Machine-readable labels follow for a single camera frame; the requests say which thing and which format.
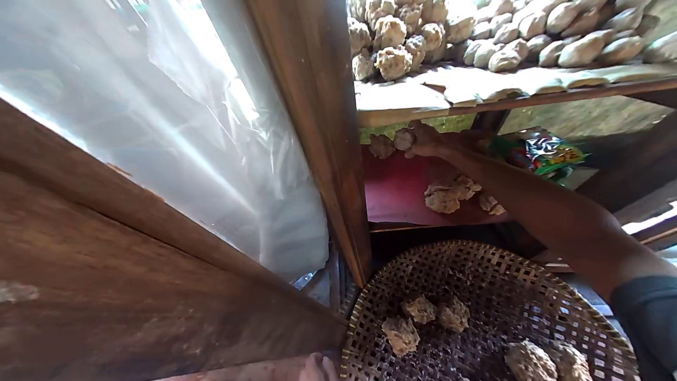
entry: transparent plastic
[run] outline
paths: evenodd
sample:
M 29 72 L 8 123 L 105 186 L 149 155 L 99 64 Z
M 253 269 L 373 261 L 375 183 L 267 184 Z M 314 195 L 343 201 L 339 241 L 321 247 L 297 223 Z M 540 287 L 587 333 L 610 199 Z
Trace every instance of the transparent plastic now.
M 0 5 L 0 94 L 287 281 L 324 267 L 320 194 L 242 0 Z

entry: wooden plank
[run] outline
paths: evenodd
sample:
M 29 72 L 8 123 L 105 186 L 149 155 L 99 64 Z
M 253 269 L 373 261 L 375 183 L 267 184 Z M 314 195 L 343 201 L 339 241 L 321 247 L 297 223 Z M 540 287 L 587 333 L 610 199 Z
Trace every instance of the wooden plank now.
M 520 97 L 516 99 L 503 99 L 493 103 L 478 104 L 475 107 L 451 107 L 448 110 L 426 111 L 423 108 L 408 108 L 395 110 L 360 111 L 358 113 L 357 119 L 359 121 L 360 127 L 378 127 L 377 125 L 374 125 L 375 123 L 372 121 L 378 121 L 378 123 L 387 121 L 387 124 L 401 123 L 421 118 L 446 117 L 451 115 L 480 113 L 483 111 L 508 110 L 512 108 L 538 106 L 541 104 L 605 98 L 609 96 L 630 95 L 675 88 L 677 88 L 677 79 L 675 78 L 614 83 L 600 87 L 571 89 L 567 92 L 538 94 L 531 97 Z
M 634 233 L 632 236 L 635 237 L 637 241 L 648 245 L 652 242 L 658 241 L 659 239 L 675 234 L 677 234 L 677 217 L 671 217 L 667 220 L 657 223 L 654 226 L 640 230 L 637 233 Z
M 409 222 L 369 222 L 369 230 L 371 233 L 420 228 L 435 228 L 437 226 L 438 225 L 410 224 Z
M 665 89 L 648 93 L 633 94 L 630 97 L 660 104 L 665 107 L 677 108 L 677 89 Z
M 668 182 L 661 188 L 615 212 L 614 217 L 621 225 L 629 222 L 641 222 L 666 209 L 677 195 L 677 180 Z
M 284 287 L 7 172 L 0 244 L 2 380 L 155 380 L 311 353 L 345 332 L 340 317 Z
M 675 180 L 677 113 L 669 114 L 626 149 L 615 167 L 602 169 L 576 191 L 616 212 Z
M 298 294 L 257 262 L 150 191 L 0 100 L 0 161 L 5 171 L 44 187 L 224 270 Z
M 213 20 L 230 12 L 228 2 L 203 4 Z M 364 286 L 371 248 L 345 3 L 252 0 L 247 6 L 322 194 L 332 236 L 355 282 Z M 218 22 L 215 28 L 219 33 Z
M 475 115 L 471 129 L 497 134 L 510 115 L 510 110 L 483 111 Z

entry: wooden shelf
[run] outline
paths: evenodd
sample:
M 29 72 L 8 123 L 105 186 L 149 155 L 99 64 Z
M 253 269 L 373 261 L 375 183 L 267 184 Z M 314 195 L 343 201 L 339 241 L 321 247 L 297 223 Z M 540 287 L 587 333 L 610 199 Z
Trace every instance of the wooden shelf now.
M 480 113 L 483 111 L 496 111 L 496 110 L 506 110 L 512 108 L 521 108 L 528 106 L 537 106 L 541 104 L 552 104 L 560 102 L 570 102 L 574 100 L 585 100 L 585 99 L 594 99 L 594 98 L 604 98 L 609 96 L 628 96 L 632 94 L 640 94 L 645 92 L 654 92 L 657 90 L 666 90 L 666 89 L 675 89 L 677 88 L 677 66 L 669 66 L 668 69 L 665 66 L 660 67 L 661 72 L 657 74 L 659 78 L 647 79 L 644 81 L 629 81 L 621 83 L 609 83 L 606 85 L 600 85 L 595 87 L 578 87 L 569 89 L 563 92 L 553 92 L 549 94 L 536 94 L 532 96 L 520 96 L 519 98 L 504 98 L 496 102 L 490 103 L 480 103 L 473 107 L 453 107 L 451 104 L 448 107 L 443 107 L 443 103 L 440 103 L 440 97 L 444 99 L 445 87 L 442 85 L 431 84 L 437 81 L 442 82 L 443 80 L 433 80 L 429 79 L 419 79 L 418 83 L 415 83 L 417 77 L 409 78 L 408 81 L 403 82 L 407 84 L 407 90 L 416 89 L 418 87 L 427 87 L 429 89 L 436 90 L 436 92 L 430 91 L 421 91 L 421 96 L 413 102 L 417 103 L 416 107 L 394 107 L 390 109 L 383 110 L 366 110 L 361 109 L 361 105 L 365 104 L 369 106 L 367 102 L 358 101 L 358 111 L 357 111 L 357 123 L 360 127 L 378 127 L 382 125 L 389 125 L 392 123 L 401 123 L 415 119 L 425 119 L 433 117 L 447 117 L 452 115 L 463 115 L 463 114 L 473 114 Z M 561 72 L 552 71 L 553 75 L 559 75 Z M 488 73 L 490 75 L 495 75 L 497 78 L 506 77 L 508 75 L 497 75 L 495 73 Z M 374 89 L 369 89 L 368 92 L 365 91 L 369 96 L 374 96 L 376 92 L 385 92 L 385 89 L 392 91 L 394 94 L 397 94 L 396 87 L 400 86 L 400 83 L 394 83 L 394 85 L 386 86 L 383 84 L 380 85 L 371 85 Z M 358 86 L 358 89 L 363 89 L 363 85 Z M 430 106 L 422 105 L 425 102 L 430 102 Z M 406 105 L 403 102 L 398 102 L 398 105 Z

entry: shelf board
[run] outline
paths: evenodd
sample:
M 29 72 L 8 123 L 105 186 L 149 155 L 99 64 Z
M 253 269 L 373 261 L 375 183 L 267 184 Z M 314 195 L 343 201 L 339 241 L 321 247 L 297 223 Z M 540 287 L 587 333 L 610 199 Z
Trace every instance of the shelf board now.
M 409 222 L 369 222 L 370 233 L 381 233 L 395 230 L 411 230 L 421 228 L 437 228 L 439 225 L 419 225 Z
M 416 107 L 398 107 L 405 106 L 406 103 L 399 101 L 398 106 L 390 109 L 360 109 L 362 105 L 369 106 L 366 101 L 358 101 L 358 111 L 357 111 L 357 124 L 360 127 L 379 127 L 382 125 L 389 125 L 392 123 L 401 123 L 415 119 L 426 119 L 434 117 L 447 117 L 452 115 L 463 115 L 463 114 L 473 114 L 480 113 L 483 111 L 496 111 L 496 110 L 506 110 L 512 108 L 521 108 L 529 106 L 537 106 L 541 104 L 552 104 L 552 103 L 561 103 L 561 102 L 570 102 L 574 100 L 585 100 L 585 99 L 595 99 L 595 98 L 605 98 L 610 96 L 629 96 L 632 94 L 641 94 L 647 92 L 654 92 L 658 90 L 667 90 L 667 89 L 676 89 L 677 88 L 677 66 L 668 66 L 668 69 L 665 69 L 665 66 L 661 66 L 661 74 L 659 78 L 647 79 L 643 81 L 629 81 L 621 83 L 609 83 L 606 85 L 599 85 L 595 87 L 577 87 L 569 89 L 563 92 L 553 92 L 549 94 L 536 94 L 532 96 L 521 96 L 519 98 L 504 98 L 496 102 L 490 103 L 480 103 L 473 107 L 453 107 L 451 104 L 448 107 L 443 107 L 443 104 L 440 103 L 440 98 L 444 98 L 443 92 L 445 87 L 442 85 L 431 84 L 431 82 L 444 82 L 444 79 L 435 79 L 430 81 L 430 78 L 434 78 L 434 73 L 427 73 L 427 79 L 418 79 L 417 77 L 409 78 L 408 81 L 403 82 L 407 84 L 408 91 L 411 92 L 412 89 L 418 87 L 427 87 L 429 89 L 436 90 L 436 94 L 431 93 L 430 91 L 424 91 L 420 93 L 420 96 L 412 96 L 417 98 L 412 101 L 416 103 Z M 488 75 L 495 75 L 497 78 L 500 78 L 501 75 L 495 73 L 487 73 Z M 552 75 L 557 76 L 561 75 L 562 72 L 553 70 Z M 391 92 L 392 94 L 398 94 L 396 88 L 400 86 L 400 83 L 394 83 L 393 85 L 386 86 L 383 84 L 380 85 L 370 85 L 363 84 L 357 87 L 358 92 L 363 91 L 366 96 L 375 96 L 381 94 L 384 96 L 384 92 Z M 430 102 L 430 106 L 425 106 L 426 102 Z

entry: sleeve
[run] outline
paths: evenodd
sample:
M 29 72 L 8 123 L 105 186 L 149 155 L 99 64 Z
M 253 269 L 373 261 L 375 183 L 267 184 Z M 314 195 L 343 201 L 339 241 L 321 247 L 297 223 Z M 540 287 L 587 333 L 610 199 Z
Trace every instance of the sleeve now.
M 677 380 L 677 277 L 642 277 L 611 294 L 645 381 Z

